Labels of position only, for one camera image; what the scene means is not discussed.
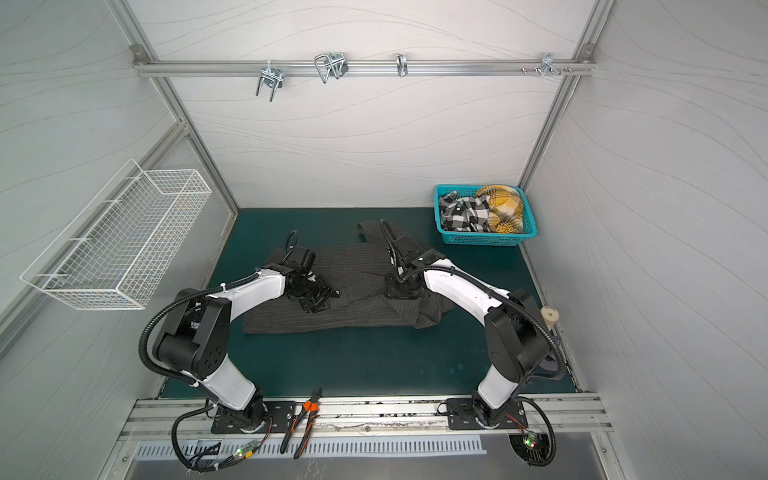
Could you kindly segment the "dark grey striped shirt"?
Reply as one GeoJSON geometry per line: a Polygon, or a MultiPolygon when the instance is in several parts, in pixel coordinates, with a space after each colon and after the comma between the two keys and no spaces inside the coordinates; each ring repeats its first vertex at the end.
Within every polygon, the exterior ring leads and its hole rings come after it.
{"type": "Polygon", "coordinates": [[[454,303],[428,290],[415,299],[390,298],[385,277],[393,271],[387,242],[378,220],[357,225],[364,241],[317,252],[313,270],[326,279],[336,298],[317,313],[306,312],[286,296],[268,301],[242,315],[246,335],[282,335],[351,327],[430,328],[438,325],[454,303]]]}

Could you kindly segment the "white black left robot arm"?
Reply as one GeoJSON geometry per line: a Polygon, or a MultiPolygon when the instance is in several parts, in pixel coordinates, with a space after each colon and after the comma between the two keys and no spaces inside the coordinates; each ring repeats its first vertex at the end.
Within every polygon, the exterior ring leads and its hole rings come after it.
{"type": "Polygon", "coordinates": [[[257,386],[230,359],[230,326],[242,314],[281,297],[295,301],[305,313],[326,309],[340,293],[313,271],[314,260],[313,251],[291,247],[278,262],[248,277],[209,292],[179,292],[179,304],[160,316],[152,357],[202,392],[233,428],[258,430],[268,410],[257,386]]]}

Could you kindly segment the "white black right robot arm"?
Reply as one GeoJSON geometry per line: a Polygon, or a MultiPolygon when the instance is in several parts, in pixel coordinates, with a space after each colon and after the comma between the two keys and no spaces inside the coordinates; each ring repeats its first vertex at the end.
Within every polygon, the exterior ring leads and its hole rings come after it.
{"type": "Polygon", "coordinates": [[[405,236],[386,241],[393,266],[388,276],[397,294],[435,293],[471,315],[484,329],[490,367],[472,395],[472,417],[481,428],[497,427],[506,410],[522,401],[520,391],[552,355],[557,381],[565,374],[563,352],[529,296],[490,285],[457,267],[434,249],[405,236]]]}

